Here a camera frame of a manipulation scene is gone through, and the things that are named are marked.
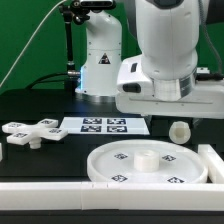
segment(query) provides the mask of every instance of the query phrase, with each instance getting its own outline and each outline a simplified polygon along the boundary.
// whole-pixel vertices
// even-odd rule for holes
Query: cable
[[[205,39],[207,41],[209,48],[213,52],[217,63],[218,63],[218,73],[222,74],[222,64],[223,64],[222,59],[219,55],[219,52],[216,50],[214,44],[212,43],[211,38],[209,37],[208,30],[206,27],[205,17],[204,17],[204,8],[203,8],[202,0],[198,0],[198,3],[199,3],[199,10],[200,10],[201,25],[202,25],[202,29],[203,29],[203,32],[205,35]]]
[[[53,74],[50,74],[50,75],[43,76],[43,77],[35,80],[31,84],[29,84],[26,87],[26,89],[32,89],[37,83],[40,83],[41,81],[43,81],[45,79],[49,79],[49,78],[53,78],[53,77],[57,77],[57,76],[67,76],[67,73],[53,73]]]
[[[34,31],[33,35],[31,36],[31,38],[29,39],[29,41],[27,42],[27,44],[25,45],[25,47],[23,48],[23,50],[21,51],[21,53],[19,54],[19,56],[17,57],[17,59],[15,60],[15,62],[13,63],[12,67],[9,69],[8,73],[6,74],[5,78],[2,80],[1,84],[0,84],[0,88],[3,86],[3,84],[5,83],[5,81],[8,79],[8,77],[10,76],[10,74],[12,73],[13,69],[15,68],[15,66],[17,65],[17,63],[19,62],[20,58],[23,56],[24,52],[26,51],[26,49],[29,47],[31,41],[33,40],[33,38],[36,36],[37,32],[39,31],[39,29],[42,27],[42,25],[44,24],[44,22],[48,19],[48,17],[51,15],[51,13],[59,6],[61,5],[63,2],[66,2],[67,0],[63,0],[60,1],[59,3],[57,3],[51,10],[50,12],[44,17],[44,19],[41,21],[41,23],[39,24],[39,26],[37,27],[37,29]]]
[[[39,82],[34,83],[30,89],[32,89],[32,88],[33,88],[35,85],[37,85],[37,84],[42,84],[42,83],[52,83],[52,82],[64,82],[64,81],[65,81],[64,79],[39,81]]]

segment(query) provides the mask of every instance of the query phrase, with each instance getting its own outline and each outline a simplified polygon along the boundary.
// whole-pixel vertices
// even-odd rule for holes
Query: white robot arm
[[[207,12],[209,0],[202,0]],[[224,118],[222,82],[195,80],[200,10],[195,0],[136,0],[142,55],[118,75],[117,108],[143,115]]]

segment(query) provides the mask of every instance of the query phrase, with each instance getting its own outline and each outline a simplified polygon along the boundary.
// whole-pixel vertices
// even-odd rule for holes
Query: white cylinder
[[[136,170],[149,173],[159,169],[159,153],[152,150],[137,151],[134,154]]]
[[[41,138],[34,138],[29,144],[31,149],[39,149],[41,148]]]
[[[185,144],[191,137],[191,130],[188,123],[185,122],[174,122],[170,127],[169,137],[171,141],[178,145]]]

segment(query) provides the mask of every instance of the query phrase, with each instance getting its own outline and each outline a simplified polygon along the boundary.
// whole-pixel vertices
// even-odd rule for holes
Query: black wire
[[[53,73],[53,74],[50,74],[50,75],[43,76],[43,77],[35,80],[31,84],[29,84],[25,89],[28,89],[28,90],[29,89],[32,89],[36,84],[40,83],[41,81],[43,81],[45,79],[49,79],[49,78],[53,78],[53,77],[58,77],[58,76],[66,76],[66,75],[67,75],[67,73],[62,72],[62,73]]]
[[[36,82],[32,85],[32,87],[34,87],[35,85],[38,85],[38,84],[42,84],[42,83],[52,83],[52,82],[64,82],[65,80],[64,79],[61,79],[61,80],[47,80],[47,81],[39,81],[39,82]]]
[[[204,16],[204,7],[203,7],[202,0],[198,0],[198,3],[199,3],[200,18],[201,18],[201,26],[202,26],[202,30],[203,30],[203,33],[204,33],[204,36],[205,36],[205,40],[206,40],[206,42],[208,44],[208,47],[210,48],[210,50],[214,54],[215,59],[217,61],[217,65],[218,65],[218,71],[217,72],[219,74],[222,74],[222,67],[223,67],[222,58],[221,58],[219,52],[217,51],[217,49],[215,48],[215,46],[214,46],[214,44],[213,44],[213,42],[212,42],[212,40],[209,36],[207,26],[206,26],[205,16]]]

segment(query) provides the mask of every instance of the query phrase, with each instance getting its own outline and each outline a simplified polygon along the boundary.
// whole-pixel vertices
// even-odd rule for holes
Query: printed marker sheet
[[[69,134],[149,135],[144,118],[65,117],[60,129]]]

